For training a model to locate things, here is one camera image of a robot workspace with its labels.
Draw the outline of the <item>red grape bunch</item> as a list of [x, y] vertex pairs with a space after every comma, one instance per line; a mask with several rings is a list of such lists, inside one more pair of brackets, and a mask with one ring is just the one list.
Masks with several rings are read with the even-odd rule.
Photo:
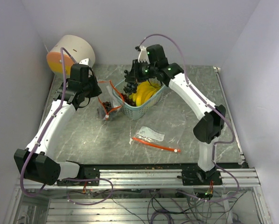
[[123, 106], [128, 104], [130, 106], [135, 106], [135, 103], [132, 99], [129, 98], [126, 94], [122, 93], [113, 93], [112, 95], [102, 94], [98, 97], [99, 106], [97, 108], [97, 116], [102, 120], [111, 120], [122, 111]]

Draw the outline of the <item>light blue plastic basket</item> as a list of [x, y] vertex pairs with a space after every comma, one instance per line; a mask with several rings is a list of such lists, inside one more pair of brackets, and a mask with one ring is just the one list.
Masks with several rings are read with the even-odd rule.
[[[158, 81], [150, 81], [150, 83], [158, 83], [160, 84], [160, 82]], [[126, 94], [123, 91], [123, 88], [125, 86], [125, 81], [122, 80], [120, 81], [118, 84], [115, 85], [115, 88], [122, 94]], [[138, 120], [140, 119], [151, 107], [153, 107], [156, 103], [158, 103], [160, 101], [160, 99], [162, 98], [162, 92], [165, 89], [165, 85], [161, 84], [160, 89], [156, 92], [156, 94], [154, 94], [148, 101], [146, 101], [144, 104], [142, 104], [141, 106], [130, 106], [128, 104], [123, 106], [122, 112], [129, 117], [132, 120]]]

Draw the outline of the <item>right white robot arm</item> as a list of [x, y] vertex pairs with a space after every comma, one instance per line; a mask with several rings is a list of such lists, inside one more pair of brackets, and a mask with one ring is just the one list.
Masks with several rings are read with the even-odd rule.
[[161, 45], [148, 47], [137, 46], [137, 59], [133, 60], [131, 70], [125, 71], [126, 85], [123, 91], [127, 95], [139, 92], [139, 85], [145, 81], [156, 79], [161, 84], [177, 93], [192, 109], [198, 123], [193, 133], [200, 144], [196, 181], [202, 185], [212, 180], [215, 165], [214, 140], [218, 138], [224, 127], [226, 108], [216, 105], [186, 78], [185, 70], [177, 63], [169, 63]]

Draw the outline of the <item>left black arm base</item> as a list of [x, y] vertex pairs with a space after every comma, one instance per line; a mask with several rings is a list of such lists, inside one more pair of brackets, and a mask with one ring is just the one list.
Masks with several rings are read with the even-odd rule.
[[81, 186], [85, 185], [85, 179], [92, 179], [87, 181], [87, 186], [99, 185], [100, 172], [95, 166], [66, 161], [60, 167], [57, 186]]

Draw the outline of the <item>white cylinder orange lid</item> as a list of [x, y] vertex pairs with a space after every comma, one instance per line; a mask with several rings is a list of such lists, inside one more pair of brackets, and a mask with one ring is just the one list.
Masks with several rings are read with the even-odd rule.
[[86, 40], [75, 35], [65, 35], [46, 56], [48, 66], [56, 76], [63, 77], [61, 47], [65, 48], [76, 62], [79, 63], [81, 60], [89, 58], [92, 64], [95, 64], [94, 50]]

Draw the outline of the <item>clear zip bag orange zipper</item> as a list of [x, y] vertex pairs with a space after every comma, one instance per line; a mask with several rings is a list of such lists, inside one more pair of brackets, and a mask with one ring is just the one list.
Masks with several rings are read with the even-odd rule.
[[111, 81], [98, 81], [102, 93], [98, 96], [97, 118], [101, 120], [114, 119], [123, 106], [124, 99]]

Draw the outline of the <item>aluminium frame rail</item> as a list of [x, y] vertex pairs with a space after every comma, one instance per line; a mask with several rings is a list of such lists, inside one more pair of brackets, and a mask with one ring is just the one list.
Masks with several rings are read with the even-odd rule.
[[[228, 169], [233, 175], [230, 176], [225, 172], [220, 172], [217, 181], [214, 181], [215, 188], [241, 188], [260, 187], [260, 180], [253, 168], [248, 169]], [[111, 181], [115, 189], [189, 189], [189, 188], [209, 188], [210, 184], [185, 182], [178, 178], [181, 176], [180, 169], [164, 170], [101, 170], [98, 184], [93, 186], [93, 182], [86, 185], [87, 189], [109, 189]]]

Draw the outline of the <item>dark blue grape bunch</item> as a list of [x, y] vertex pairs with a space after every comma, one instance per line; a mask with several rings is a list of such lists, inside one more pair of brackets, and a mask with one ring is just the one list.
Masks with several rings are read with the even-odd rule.
[[125, 83], [126, 84], [125, 84], [123, 90], [124, 90], [124, 92], [126, 94], [131, 95], [132, 93], [136, 93], [137, 87], [138, 87], [138, 83], [137, 82], [136, 83], [127, 83], [127, 82], [125, 82]]

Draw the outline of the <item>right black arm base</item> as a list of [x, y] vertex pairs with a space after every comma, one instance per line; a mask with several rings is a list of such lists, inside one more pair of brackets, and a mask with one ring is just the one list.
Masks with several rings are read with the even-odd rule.
[[199, 167], [189, 168], [181, 171], [181, 175], [177, 176], [182, 180], [184, 186], [193, 185], [222, 185], [222, 177], [220, 171], [216, 168], [210, 171], [203, 171]]

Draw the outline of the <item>yellow banana bunch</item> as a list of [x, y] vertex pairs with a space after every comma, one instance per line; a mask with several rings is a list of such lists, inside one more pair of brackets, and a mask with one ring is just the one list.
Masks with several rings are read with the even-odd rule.
[[135, 106], [141, 106], [156, 94], [160, 87], [161, 84], [145, 81], [138, 85], [136, 93], [132, 93], [129, 98], [132, 99]]

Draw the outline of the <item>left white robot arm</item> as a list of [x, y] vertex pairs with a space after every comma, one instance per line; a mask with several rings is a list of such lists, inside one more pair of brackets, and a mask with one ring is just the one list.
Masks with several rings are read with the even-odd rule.
[[55, 92], [50, 111], [38, 133], [25, 149], [17, 149], [14, 161], [20, 179], [53, 185], [68, 178], [74, 185], [81, 185], [85, 173], [76, 162], [57, 163], [52, 158], [59, 136], [84, 100], [102, 93], [92, 68], [76, 63], [71, 66], [70, 77]]

